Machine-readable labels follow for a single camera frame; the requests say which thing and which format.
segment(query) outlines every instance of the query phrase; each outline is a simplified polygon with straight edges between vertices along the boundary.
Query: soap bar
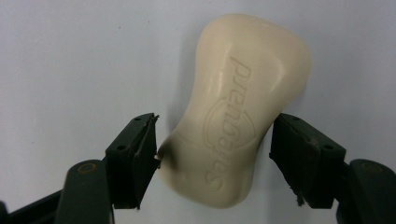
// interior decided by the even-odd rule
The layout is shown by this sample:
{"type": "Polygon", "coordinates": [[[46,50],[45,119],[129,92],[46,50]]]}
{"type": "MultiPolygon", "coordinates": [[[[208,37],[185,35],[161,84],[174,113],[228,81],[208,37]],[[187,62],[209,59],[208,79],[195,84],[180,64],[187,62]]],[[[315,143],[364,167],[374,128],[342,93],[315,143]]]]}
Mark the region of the soap bar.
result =
{"type": "Polygon", "coordinates": [[[304,87],[310,64],[305,44],[269,21],[230,14],[210,22],[187,110],[158,152],[161,179],[208,206],[244,200],[261,141],[304,87]]]}

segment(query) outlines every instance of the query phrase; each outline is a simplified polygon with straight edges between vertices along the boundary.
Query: black plastic part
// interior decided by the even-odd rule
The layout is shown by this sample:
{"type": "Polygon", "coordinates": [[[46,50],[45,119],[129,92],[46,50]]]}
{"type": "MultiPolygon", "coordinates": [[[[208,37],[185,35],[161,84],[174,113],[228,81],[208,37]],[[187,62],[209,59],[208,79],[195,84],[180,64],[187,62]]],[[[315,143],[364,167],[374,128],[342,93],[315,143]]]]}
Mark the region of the black plastic part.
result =
{"type": "Polygon", "coordinates": [[[362,223],[396,223],[396,174],[375,161],[350,163],[349,187],[362,223]]]}
{"type": "Polygon", "coordinates": [[[345,206],[342,203],[338,204],[336,218],[338,224],[363,224],[361,215],[358,212],[355,204],[353,206],[345,206]]]}
{"type": "Polygon", "coordinates": [[[61,191],[57,191],[45,198],[34,203],[28,204],[11,214],[7,213],[6,206],[0,204],[0,223],[35,223],[35,224],[52,224],[55,219],[56,209],[61,197],[61,191]]]}
{"type": "Polygon", "coordinates": [[[140,208],[160,165],[155,159],[157,118],[150,113],[131,120],[106,150],[111,200],[116,209],[140,208]]]}
{"type": "Polygon", "coordinates": [[[343,172],[346,150],[297,117],[280,114],[274,123],[270,158],[299,205],[331,208],[334,179],[343,172]]]}
{"type": "Polygon", "coordinates": [[[0,202],[0,224],[8,224],[9,223],[9,214],[6,208],[6,204],[0,202]]]}
{"type": "Polygon", "coordinates": [[[55,224],[110,224],[113,221],[106,164],[83,161],[70,168],[55,224]]]}

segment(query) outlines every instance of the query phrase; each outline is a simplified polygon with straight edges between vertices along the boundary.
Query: white background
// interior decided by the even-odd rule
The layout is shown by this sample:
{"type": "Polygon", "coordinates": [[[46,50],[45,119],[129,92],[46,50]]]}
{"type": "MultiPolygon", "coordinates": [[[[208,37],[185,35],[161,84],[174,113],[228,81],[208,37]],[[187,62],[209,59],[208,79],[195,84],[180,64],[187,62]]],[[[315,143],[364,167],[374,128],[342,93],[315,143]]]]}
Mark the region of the white background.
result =
{"type": "MultiPolygon", "coordinates": [[[[310,48],[311,77],[285,112],[345,147],[346,161],[396,170],[395,1],[1,1],[0,199],[8,210],[61,189],[72,165],[102,159],[133,117],[161,116],[160,145],[189,101],[199,34],[231,12],[280,24],[310,48]]],[[[116,223],[336,223],[334,209],[297,206],[268,158],[270,137],[237,206],[187,201],[155,175],[142,209],[116,211],[116,223]]]]}

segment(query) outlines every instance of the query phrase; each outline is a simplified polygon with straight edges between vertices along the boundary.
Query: white soap bar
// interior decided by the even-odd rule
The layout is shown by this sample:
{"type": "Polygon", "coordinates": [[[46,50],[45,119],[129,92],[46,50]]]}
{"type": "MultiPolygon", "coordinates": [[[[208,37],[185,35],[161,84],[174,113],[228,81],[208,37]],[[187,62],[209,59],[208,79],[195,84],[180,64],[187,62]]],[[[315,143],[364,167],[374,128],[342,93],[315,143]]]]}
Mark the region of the white soap bar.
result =
{"type": "Polygon", "coordinates": [[[188,108],[159,149],[159,174],[177,193],[226,208],[251,187],[260,143],[303,88],[310,54],[269,21],[222,16],[203,30],[188,108]]]}

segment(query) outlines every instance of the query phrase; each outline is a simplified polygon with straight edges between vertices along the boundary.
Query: white wall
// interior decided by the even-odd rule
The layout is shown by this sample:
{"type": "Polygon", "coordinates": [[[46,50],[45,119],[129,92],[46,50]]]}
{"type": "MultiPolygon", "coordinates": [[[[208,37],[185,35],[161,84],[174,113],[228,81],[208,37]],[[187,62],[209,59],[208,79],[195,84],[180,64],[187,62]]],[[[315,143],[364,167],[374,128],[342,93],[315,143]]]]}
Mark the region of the white wall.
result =
{"type": "MultiPolygon", "coordinates": [[[[392,0],[1,1],[0,199],[13,211],[60,189],[135,116],[161,115],[160,144],[189,101],[199,34],[230,12],[278,23],[310,48],[311,78],[285,112],[344,146],[347,161],[396,170],[395,11],[392,0]]],[[[117,211],[117,223],[336,223],[334,209],[297,206],[270,137],[236,207],[192,203],[154,176],[142,210],[117,211]]]]}

